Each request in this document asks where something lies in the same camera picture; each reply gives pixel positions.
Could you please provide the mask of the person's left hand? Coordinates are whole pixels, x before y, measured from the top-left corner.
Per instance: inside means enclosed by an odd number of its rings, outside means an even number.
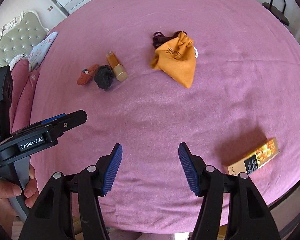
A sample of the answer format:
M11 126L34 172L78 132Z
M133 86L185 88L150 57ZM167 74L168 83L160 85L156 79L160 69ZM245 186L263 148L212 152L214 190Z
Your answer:
M35 169L32 165L29 168L29 177L30 180L25 187L24 196L26 197L26 206L31 208L39 196ZM19 195L21 195L21 188L18 185L0 178L0 224L10 237L13 221L17 214L8 199Z

